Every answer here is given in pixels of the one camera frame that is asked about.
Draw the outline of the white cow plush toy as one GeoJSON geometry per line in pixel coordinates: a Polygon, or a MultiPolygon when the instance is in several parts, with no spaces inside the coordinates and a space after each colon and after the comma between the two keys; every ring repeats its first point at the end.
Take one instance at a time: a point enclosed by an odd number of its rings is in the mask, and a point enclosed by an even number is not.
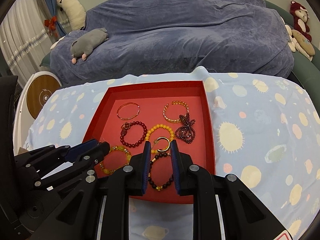
{"type": "Polygon", "coordinates": [[[80,30],[86,23],[86,11],[78,0],[56,0],[57,6],[68,17],[72,30],[80,30]]]}

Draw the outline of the light blue spotted cloth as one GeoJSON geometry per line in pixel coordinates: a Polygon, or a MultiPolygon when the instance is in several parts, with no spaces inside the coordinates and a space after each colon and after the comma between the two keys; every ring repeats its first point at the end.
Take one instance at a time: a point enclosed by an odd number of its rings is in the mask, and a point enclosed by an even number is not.
{"type": "Polygon", "coordinates": [[[217,174],[236,174],[294,239],[302,237],[319,212],[319,116],[308,93],[281,77],[197,67],[63,88],[31,125],[24,148],[79,144],[110,87],[178,80],[204,83],[217,174]]]}

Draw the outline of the red monkey plush toy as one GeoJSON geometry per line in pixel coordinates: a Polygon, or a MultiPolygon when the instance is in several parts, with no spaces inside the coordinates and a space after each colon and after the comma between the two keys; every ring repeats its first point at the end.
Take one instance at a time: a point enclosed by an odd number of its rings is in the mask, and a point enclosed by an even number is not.
{"type": "Polygon", "coordinates": [[[312,37],[309,34],[310,28],[307,25],[309,17],[308,10],[296,1],[291,1],[290,14],[293,16],[293,27],[299,31],[305,38],[311,42],[312,37]]]}

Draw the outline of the white round wooden-top device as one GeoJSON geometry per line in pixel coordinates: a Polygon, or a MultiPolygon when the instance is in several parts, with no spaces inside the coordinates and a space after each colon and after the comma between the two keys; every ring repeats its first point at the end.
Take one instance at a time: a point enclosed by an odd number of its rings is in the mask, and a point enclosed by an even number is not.
{"type": "Polygon", "coordinates": [[[49,71],[33,74],[24,86],[18,101],[13,128],[14,155],[18,155],[27,139],[29,128],[52,94],[62,86],[49,71]]]}

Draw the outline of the beige cookie plush cushion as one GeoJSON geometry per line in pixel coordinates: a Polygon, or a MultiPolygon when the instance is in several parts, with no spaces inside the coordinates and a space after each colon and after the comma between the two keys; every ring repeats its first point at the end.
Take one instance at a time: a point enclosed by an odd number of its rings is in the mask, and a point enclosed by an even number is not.
{"type": "Polygon", "coordinates": [[[315,50],[312,44],[303,34],[295,29],[292,29],[292,35],[309,56],[315,55],[315,50]]]}

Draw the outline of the thin red gold bangle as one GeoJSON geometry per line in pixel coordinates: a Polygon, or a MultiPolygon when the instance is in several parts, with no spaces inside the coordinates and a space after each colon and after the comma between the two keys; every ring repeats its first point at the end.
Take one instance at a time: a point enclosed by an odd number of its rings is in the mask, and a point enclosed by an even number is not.
{"type": "Polygon", "coordinates": [[[127,102],[120,105],[117,109],[116,115],[120,120],[129,121],[140,114],[140,105],[136,102],[127,102]]]}

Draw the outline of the green bed frame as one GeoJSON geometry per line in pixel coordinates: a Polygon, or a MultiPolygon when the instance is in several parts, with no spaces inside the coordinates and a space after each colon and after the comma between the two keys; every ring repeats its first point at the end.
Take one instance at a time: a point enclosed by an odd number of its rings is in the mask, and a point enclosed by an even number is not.
{"type": "Polygon", "coordinates": [[[313,47],[316,54],[312,61],[300,52],[293,53],[295,64],[289,80],[303,87],[312,98],[319,98],[319,50],[313,47]]]}

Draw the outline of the blue velvet bed blanket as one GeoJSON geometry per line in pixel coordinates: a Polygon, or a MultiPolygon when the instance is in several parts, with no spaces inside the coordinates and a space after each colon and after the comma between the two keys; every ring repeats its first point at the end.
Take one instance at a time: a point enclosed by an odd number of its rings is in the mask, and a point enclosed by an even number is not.
{"type": "Polygon", "coordinates": [[[264,0],[108,0],[56,45],[50,69],[64,84],[198,66],[287,77],[294,67],[288,41],[283,20],[264,0]],[[108,40],[72,64],[71,44],[97,28],[108,40]]]}

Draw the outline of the red shallow tray box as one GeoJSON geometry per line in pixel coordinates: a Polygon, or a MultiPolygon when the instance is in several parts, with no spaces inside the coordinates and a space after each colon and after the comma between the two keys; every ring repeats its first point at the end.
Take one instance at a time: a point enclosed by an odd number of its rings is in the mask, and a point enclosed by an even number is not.
{"type": "Polygon", "coordinates": [[[181,123],[172,124],[167,120],[178,119],[185,113],[195,120],[192,126],[195,139],[191,144],[177,139],[178,149],[189,154],[193,163],[214,173],[212,123],[201,81],[153,82],[108,88],[93,115],[84,141],[96,139],[111,146],[121,146],[122,125],[136,121],[144,123],[151,132],[149,141],[153,150],[164,149],[168,145],[166,139],[175,138],[174,132],[181,127],[181,123]],[[132,120],[123,121],[116,112],[120,105],[127,102],[139,104],[140,114],[132,120]]]}

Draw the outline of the red curtain tie bow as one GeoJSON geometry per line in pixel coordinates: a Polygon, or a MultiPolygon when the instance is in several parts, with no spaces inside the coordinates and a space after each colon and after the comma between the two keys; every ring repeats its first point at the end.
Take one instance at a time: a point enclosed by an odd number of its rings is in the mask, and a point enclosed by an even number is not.
{"type": "Polygon", "coordinates": [[[44,26],[48,29],[49,35],[54,35],[57,37],[56,22],[56,16],[53,16],[49,20],[44,20],[44,26]]]}

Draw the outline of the grey mole plush toy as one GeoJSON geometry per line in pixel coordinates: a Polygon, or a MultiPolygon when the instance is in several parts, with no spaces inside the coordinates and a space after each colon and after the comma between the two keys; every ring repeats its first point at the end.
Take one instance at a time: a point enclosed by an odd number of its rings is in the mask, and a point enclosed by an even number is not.
{"type": "Polygon", "coordinates": [[[79,58],[86,61],[93,50],[107,40],[108,33],[105,28],[93,29],[79,37],[71,44],[72,64],[76,64],[79,58]]]}

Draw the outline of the white sheer curtain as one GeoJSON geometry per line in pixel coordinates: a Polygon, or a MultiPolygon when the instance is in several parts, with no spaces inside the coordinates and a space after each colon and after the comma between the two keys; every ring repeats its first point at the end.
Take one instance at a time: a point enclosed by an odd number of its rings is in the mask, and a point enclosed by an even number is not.
{"type": "Polygon", "coordinates": [[[16,0],[1,23],[1,51],[21,86],[40,71],[56,41],[44,25],[51,18],[45,0],[16,0]]]}

